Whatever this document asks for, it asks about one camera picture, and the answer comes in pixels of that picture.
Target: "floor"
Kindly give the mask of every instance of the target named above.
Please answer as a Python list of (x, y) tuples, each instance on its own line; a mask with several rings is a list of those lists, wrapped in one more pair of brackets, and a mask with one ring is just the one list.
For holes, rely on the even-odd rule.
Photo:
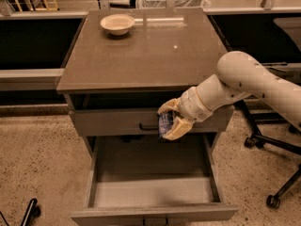
[[(261, 131), (301, 146), (301, 135), (291, 134), (288, 127), (261, 125)], [(300, 224), (300, 180), (282, 197), (278, 210), (267, 208), (265, 200), (297, 171), (301, 157), (269, 144), (247, 149), (250, 134), (236, 107), (213, 154), (225, 202), (238, 205), (238, 212), (228, 221), (187, 226)], [(90, 163), (66, 105), (0, 106), (0, 211), (9, 225), (20, 225), (28, 202), (37, 198), (41, 216), (31, 225), (75, 226), (70, 215), (83, 208)], [(5, 225), (0, 217), (0, 226)]]

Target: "bowl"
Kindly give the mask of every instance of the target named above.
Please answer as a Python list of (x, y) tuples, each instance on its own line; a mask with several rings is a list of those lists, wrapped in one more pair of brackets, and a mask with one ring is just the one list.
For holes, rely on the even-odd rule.
[(101, 27), (106, 29), (110, 34), (123, 35), (134, 25), (135, 19), (125, 14), (114, 14), (104, 17), (101, 20)]

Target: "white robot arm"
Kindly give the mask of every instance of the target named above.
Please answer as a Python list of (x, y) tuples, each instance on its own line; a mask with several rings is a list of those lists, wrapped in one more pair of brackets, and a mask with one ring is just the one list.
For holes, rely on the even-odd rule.
[(172, 128), (163, 137), (174, 140), (203, 122), (223, 105), (254, 95), (301, 130), (301, 88), (267, 71), (244, 52), (229, 52), (217, 63), (217, 75), (185, 91), (180, 98), (163, 104), (158, 114), (175, 112)]

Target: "open drawer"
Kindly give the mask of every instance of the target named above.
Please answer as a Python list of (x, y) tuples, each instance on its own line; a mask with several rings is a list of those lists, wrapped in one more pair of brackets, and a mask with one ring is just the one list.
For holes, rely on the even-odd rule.
[(146, 225), (230, 219), (205, 134), (159, 143), (155, 135), (97, 137), (78, 225)]
[[(70, 112), (79, 136), (119, 136), (158, 134), (158, 108), (124, 108), (75, 110)], [(192, 133), (225, 131), (233, 113), (233, 106), (217, 109), (203, 123), (195, 123)]]

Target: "robotic hand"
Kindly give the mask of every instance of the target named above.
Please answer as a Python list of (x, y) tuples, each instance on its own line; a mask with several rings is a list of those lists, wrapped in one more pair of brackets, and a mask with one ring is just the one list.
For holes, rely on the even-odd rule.
[(229, 52), (217, 63), (217, 75), (163, 104), (158, 114), (174, 112), (173, 125), (163, 138), (174, 140), (203, 122), (223, 105), (254, 95), (301, 130), (301, 88), (267, 71), (244, 52)]

